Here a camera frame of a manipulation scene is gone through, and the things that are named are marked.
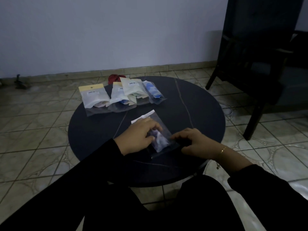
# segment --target tiled floor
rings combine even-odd
[[[206,85],[213,68],[146,73],[185,79]],[[131,74],[139,77],[145,74]],[[67,139],[74,110],[82,102],[78,86],[107,84],[107,77],[33,83],[29,90],[0,88],[0,223],[22,204],[78,164]],[[208,91],[225,113],[223,144],[265,170],[290,182],[308,198],[308,111],[263,115],[250,141],[242,137],[254,100],[233,85],[216,79]],[[228,174],[211,161],[205,174],[228,191],[246,230],[263,226],[240,194],[228,183]],[[133,188],[150,210],[172,203],[185,180],[152,188]]]

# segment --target person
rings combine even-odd
[[[146,137],[151,129],[162,130],[151,118],[136,121],[29,200],[0,225],[0,230],[76,230],[83,217],[83,230],[149,224],[244,230],[227,192],[209,176],[187,180],[174,203],[155,212],[145,209],[130,188],[121,183],[107,184],[110,173],[125,175],[121,171],[125,155],[138,152],[153,141],[153,136]],[[197,129],[186,128],[171,138],[192,141],[182,148],[183,154],[219,163],[230,175],[230,187],[243,196],[266,230],[305,227],[308,201],[286,181]]]

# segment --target hand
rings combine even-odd
[[[160,124],[152,118],[140,118],[120,136],[114,139],[121,153],[127,155],[145,149],[150,143],[155,140],[154,136],[146,137],[149,130],[162,131]]]
[[[196,128],[186,128],[171,136],[171,139],[178,138],[190,139],[192,141],[190,146],[182,148],[183,154],[193,155],[203,159],[215,159],[225,147],[223,144],[206,137]]]

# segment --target black sleeve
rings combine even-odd
[[[306,226],[308,201],[285,180],[254,164],[234,173],[228,183],[243,196],[267,231]]]
[[[6,221],[0,230],[76,230],[94,191],[104,196],[106,177],[120,173],[123,162],[114,140],[82,160],[60,179],[41,191]]]

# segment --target red object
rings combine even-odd
[[[120,78],[126,78],[125,75],[117,75],[117,74],[112,74],[108,78],[108,84],[112,84],[113,82],[121,82]]]

